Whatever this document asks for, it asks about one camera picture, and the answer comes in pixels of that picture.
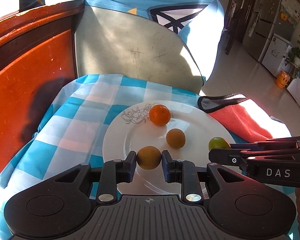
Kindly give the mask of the green jujube fruit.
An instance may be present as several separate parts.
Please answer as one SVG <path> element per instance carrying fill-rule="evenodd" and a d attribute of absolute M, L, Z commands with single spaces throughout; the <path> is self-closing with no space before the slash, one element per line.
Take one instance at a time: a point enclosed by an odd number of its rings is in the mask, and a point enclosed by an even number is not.
<path fill-rule="evenodd" d="M 209 141 L 209 150 L 212 149 L 229 149 L 231 148 L 230 144 L 221 137 L 214 137 Z"/>

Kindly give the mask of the brown round fruit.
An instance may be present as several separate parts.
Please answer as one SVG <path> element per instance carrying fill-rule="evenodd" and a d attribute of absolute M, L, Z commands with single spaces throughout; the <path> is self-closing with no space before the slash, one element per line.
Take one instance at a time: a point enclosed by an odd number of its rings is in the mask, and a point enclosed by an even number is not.
<path fill-rule="evenodd" d="M 137 152 L 136 161 L 144 170 L 153 170 L 161 162 L 161 152 L 154 146 L 146 146 Z"/>
<path fill-rule="evenodd" d="M 186 137 L 181 129 L 174 128 L 166 134 L 166 141 L 171 148 L 180 149 L 186 143 Z"/>

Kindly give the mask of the large orange tangerine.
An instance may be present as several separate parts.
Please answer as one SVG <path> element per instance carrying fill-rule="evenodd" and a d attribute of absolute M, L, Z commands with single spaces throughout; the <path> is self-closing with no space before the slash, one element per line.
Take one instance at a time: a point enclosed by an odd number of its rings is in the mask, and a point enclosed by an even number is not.
<path fill-rule="evenodd" d="M 154 105 L 149 111 L 149 119 L 157 126 L 165 126 L 171 119 L 170 110 L 164 105 Z"/>

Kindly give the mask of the coral red towel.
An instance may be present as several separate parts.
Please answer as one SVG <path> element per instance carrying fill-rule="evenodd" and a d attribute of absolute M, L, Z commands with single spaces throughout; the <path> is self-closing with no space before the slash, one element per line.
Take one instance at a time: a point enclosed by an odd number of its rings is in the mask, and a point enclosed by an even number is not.
<path fill-rule="evenodd" d="M 283 122 L 270 117 L 257 103 L 243 94 L 201 96 L 198 107 L 227 130 L 250 143 L 291 136 Z"/>

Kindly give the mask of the orange smiley bin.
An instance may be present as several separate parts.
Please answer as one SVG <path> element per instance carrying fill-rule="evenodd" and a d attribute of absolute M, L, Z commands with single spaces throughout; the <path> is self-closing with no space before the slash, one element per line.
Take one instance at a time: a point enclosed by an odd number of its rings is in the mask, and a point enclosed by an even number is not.
<path fill-rule="evenodd" d="M 284 89 L 289 80 L 290 75 L 286 71 L 280 70 L 275 80 L 275 85 L 277 85 L 280 89 Z"/>

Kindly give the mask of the blue checkered tablecloth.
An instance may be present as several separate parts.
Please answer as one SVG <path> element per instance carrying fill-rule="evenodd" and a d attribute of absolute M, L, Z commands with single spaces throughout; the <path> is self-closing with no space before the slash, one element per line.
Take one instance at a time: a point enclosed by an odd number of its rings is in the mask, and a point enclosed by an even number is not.
<path fill-rule="evenodd" d="M 0 239 L 11 232 L 4 206 L 14 194 L 79 163 L 103 164 L 104 135 L 115 117 L 147 100 L 196 106 L 199 96 L 188 90 L 120 74 L 85 75 L 58 93 L 38 130 L 0 174 Z"/>

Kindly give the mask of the white small fridge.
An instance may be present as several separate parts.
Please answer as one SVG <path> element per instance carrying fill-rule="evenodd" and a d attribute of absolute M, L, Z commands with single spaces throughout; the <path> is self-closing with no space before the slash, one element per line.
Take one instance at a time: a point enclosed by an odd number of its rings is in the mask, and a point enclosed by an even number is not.
<path fill-rule="evenodd" d="M 269 47 L 262 60 L 262 65 L 274 76 L 277 77 L 281 70 L 289 73 L 291 64 L 288 63 L 288 53 L 292 44 L 277 34 L 273 34 Z"/>

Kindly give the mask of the white floral plate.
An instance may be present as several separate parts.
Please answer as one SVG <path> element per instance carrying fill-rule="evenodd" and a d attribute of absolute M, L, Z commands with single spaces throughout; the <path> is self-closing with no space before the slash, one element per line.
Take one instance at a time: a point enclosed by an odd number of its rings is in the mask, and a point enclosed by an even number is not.
<path fill-rule="evenodd" d="M 170 110 L 171 119 L 165 126 L 156 126 L 149 120 L 148 113 L 154 105 Z M 180 149 L 171 148 L 166 141 L 166 134 L 174 128 L 185 134 L 185 145 Z M 160 151 L 168 150 L 173 159 L 205 167 L 209 163 L 209 141 L 214 137 L 234 142 L 218 121 L 196 107 L 174 101 L 145 101 L 125 109 L 111 122 L 104 136 L 102 155 L 104 161 L 123 160 L 130 151 L 154 146 Z"/>

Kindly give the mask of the dark wooden chair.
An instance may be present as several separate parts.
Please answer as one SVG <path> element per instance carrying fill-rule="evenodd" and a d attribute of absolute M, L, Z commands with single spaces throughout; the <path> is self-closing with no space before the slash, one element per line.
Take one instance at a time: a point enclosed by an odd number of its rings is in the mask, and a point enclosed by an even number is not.
<path fill-rule="evenodd" d="M 239 29 L 239 25 L 242 21 L 244 21 L 246 16 L 247 10 L 242 8 L 236 11 L 232 17 L 232 20 L 230 22 L 230 29 L 229 29 L 229 40 L 225 48 L 226 55 L 230 54 L 230 51 L 232 49 L 232 45 L 234 44 L 236 32 Z"/>

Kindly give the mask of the silver refrigerator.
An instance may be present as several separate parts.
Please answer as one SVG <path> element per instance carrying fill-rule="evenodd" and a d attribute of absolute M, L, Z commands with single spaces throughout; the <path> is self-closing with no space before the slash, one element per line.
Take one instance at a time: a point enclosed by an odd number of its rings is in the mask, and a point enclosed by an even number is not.
<path fill-rule="evenodd" d="M 297 0 L 261 0 L 261 8 L 248 38 L 247 52 L 261 62 L 274 34 L 290 41 L 300 21 Z"/>

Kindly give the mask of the blue grey shark cushion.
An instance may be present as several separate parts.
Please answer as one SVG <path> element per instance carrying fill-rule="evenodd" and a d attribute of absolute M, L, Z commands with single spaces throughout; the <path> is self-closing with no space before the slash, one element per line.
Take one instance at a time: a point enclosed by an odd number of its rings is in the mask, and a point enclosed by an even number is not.
<path fill-rule="evenodd" d="M 74 0 L 20 0 L 27 10 Z M 224 27 L 219 0 L 82 0 L 75 18 L 76 66 L 200 92 Z"/>

